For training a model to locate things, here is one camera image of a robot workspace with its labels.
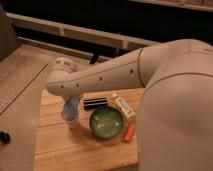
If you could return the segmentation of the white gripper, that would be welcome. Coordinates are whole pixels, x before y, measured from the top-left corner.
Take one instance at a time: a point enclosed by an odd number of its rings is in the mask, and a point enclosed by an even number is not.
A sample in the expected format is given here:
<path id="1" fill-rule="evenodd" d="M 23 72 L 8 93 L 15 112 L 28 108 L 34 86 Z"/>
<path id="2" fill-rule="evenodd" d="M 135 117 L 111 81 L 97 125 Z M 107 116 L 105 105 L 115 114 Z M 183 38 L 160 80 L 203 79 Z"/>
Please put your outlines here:
<path id="1" fill-rule="evenodd" d="M 80 103 L 80 98 L 75 97 L 66 101 L 63 107 L 63 117 L 65 119 L 73 119 L 78 115 L 78 105 Z"/>

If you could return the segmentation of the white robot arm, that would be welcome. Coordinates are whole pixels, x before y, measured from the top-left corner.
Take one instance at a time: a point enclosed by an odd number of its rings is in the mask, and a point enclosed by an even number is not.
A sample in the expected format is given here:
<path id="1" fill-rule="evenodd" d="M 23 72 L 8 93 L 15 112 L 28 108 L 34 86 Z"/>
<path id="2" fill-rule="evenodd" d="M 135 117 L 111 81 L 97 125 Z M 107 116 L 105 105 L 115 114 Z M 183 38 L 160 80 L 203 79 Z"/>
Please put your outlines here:
<path id="1" fill-rule="evenodd" d="M 213 45 L 180 39 L 78 71 L 58 58 L 49 93 L 142 88 L 136 115 L 139 171 L 213 171 Z"/>

